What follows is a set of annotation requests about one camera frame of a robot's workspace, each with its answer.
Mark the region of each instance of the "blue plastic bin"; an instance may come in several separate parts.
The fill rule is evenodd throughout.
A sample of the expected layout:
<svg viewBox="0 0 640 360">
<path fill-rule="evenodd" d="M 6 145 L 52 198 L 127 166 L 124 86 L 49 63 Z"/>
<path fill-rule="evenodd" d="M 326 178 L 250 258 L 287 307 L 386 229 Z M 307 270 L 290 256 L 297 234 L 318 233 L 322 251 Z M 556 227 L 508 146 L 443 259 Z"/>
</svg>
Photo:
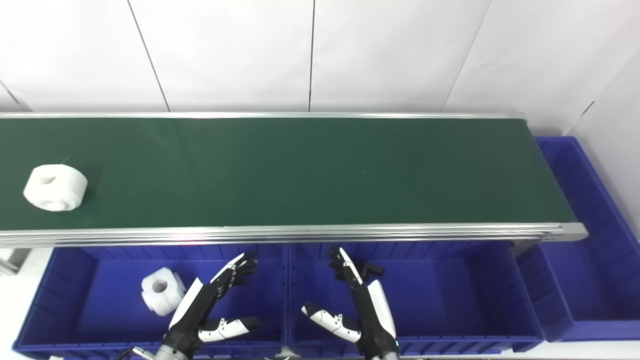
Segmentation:
<svg viewBox="0 0 640 360">
<path fill-rule="evenodd" d="M 508 243 L 407 241 L 344 243 L 354 258 L 385 268 L 380 277 L 402 355 L 498 354 L 542 342 Z M 357 319 L 349 286 L 333 278 L 329 244 L 292 246 L 289 344 L 303 357 L 359 356 L 304 316 L 312 301 Z"/>
<path fill-rule="evenodd" d="M 549 341 L 640 340 L 640 245 L 578 141 L 538 137 L 585 240 L 547 243 L 518 258 Z"/>
<path fill-rule="evenodd" d="M 208 281 L 239 253 L 256 250 L 258 271 L 214 306 L 212 318 L 259 316 L 262 326 L 231 341 L 204 344 L 196 358 L 265 357 L 285 343 L 287 245 L 192 245 L 55 249 L 13 348 L 36 359 L 112 359 L 123 348 L 160 346 L 173 314 L 142 300 L 142 278 L 166 266 L 188 287 Z"/>
</svg>

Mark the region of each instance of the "white plastic part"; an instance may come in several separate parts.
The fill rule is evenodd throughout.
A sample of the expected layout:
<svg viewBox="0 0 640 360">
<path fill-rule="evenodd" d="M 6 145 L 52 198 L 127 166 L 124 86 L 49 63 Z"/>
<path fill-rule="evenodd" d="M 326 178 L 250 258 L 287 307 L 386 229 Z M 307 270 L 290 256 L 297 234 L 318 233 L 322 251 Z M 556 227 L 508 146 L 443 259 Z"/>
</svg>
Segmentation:
<svg viewBox="0 0 640 360">
<path fill-rule="evenodd" d="M 305 306 L 302 307 L 302 312 L 309 316 Z M 361 337 L 360 331 L 348 329 L 342 324 L 342 315 L 332 316 L 327 310 L 320 310 L 309 316 L 309 318 L 321 327 L 331 331 L 334 335 L 352 343 L 358 341 Z"/>
<path fill-rule="evenodd" d="M 178 274 L 167 268 L 161 268 L 142 279 L 142 299 L 149 310 L 160 316 L 166 316 L 178 308 L 184 290 Z"/>
<path fill-rule="evenodd" d="M 394 318 L 391 316 L 391 310 L 389 304 L 387 304 L 387 297 L 384 290 L 382 290 L 382 284 L 378 280 L 373 280 L 368 286 L 369 295 L 371 296 L 371 302 L 373 302 L 373 308 L 378 315 L 378 321 L 382 328 L 387 331 L 393 338 L 396 338 L 396 325 L 394 324 Z"/>
<path fill-rule="evenodd" d="M 40 165 L 31 171 L 22 194 L 37 208 L 69 211 L 82 203 L 86 184 L 86 177 L 68 165 Z"/>
<path fill-rule="evenodd" d="M 234 336 L 246 334 L 249 332 L 240 319 L 235 319 L 232 322 L 227 322 L 224 318 L 220 320 L 220 324 L 216 330 L 198 332 L 198 337 L 204 343 L 210 343 L 212 341 L 220 341 L 224 339 L 233 338 Z"/>
</svg>

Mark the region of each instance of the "robotic hand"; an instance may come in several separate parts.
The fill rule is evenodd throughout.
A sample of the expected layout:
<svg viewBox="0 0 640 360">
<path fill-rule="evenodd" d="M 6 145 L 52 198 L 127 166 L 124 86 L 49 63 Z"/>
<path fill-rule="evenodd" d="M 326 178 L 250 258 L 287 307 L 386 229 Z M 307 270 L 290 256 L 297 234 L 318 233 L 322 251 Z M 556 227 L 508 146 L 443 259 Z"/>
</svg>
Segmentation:
<svg viewBox="0 0 640 360">
<path fill-rule="evenodd" d="M 366 360 L 398 359 L 396 327 L 382 285 L 378 280 L 368 286 L 363 282 L 371 274 L 382 276 L 384 269 L 371 263 L 352 261 L 338 245 L 332 245 L 328 255 L 335 278 L 347 282 L 351 288 L 360 321 L 335 315 L 311 302 L 305 303 L 302 312 L 336 336 L 356 343 Z"/>
<path fill-rule="evenodd" d="M 245 334 L 260 326 L 255 316 L 240 319 L 207 319 L 213 305 L 234 285 L 248 282 L 258 265 L 255 252 L 245 252 L 229 261 L 211 281 L 195 279 L 175 310 L 169 332 L 153 360 L 189 360 L 203 342 L 219 341 Z"/>
</svg>

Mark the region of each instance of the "hole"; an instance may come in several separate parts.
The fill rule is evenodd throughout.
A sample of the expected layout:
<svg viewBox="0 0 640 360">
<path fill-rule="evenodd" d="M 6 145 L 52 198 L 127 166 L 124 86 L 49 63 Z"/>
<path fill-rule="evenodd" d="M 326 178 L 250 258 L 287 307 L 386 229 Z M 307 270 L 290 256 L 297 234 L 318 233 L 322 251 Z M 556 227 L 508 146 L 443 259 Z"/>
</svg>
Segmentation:
<svg viewBox="0 0 640 360">
<path fill-rule="evenodd" d="M 154 284 L 151 286 L 151 289 L 156 293 L 161 293 L 166 290 L 166 280 L 158 279 L 154 281 Z"/>
<path fill-rule="evenodd" d="M 55 179 L 56 179 L 55 176 L 43 176 L 40 178 L 40 184 L 43 184 L 43 185 L 51 184 Z"/>
</svg>

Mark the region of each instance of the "robotic finger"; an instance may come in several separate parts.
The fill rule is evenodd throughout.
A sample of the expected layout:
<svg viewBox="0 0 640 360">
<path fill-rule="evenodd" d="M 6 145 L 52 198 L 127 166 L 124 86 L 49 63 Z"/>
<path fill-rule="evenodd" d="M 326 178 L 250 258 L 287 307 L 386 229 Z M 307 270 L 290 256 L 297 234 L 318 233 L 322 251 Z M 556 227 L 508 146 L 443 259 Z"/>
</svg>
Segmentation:
<svg viewBox="0 0 640 360">
<path fill-rule="evenodd" d="M 362 335 L 358 322 L 346 318 L 342 314 L 336 315 L 329 310 L 322 309 L 313 302 L 306 302 L 301 310 L 313 322 L 347 341 L 355 343 Z"/>
<path fill-rule="evenodd" d="M 202 342 L 221 341 L 234 336 L 246 334 L 260 326 L 257 316 L 248 316 L 240 319 L 208 319 L 198 332 Z"/>
</svg>

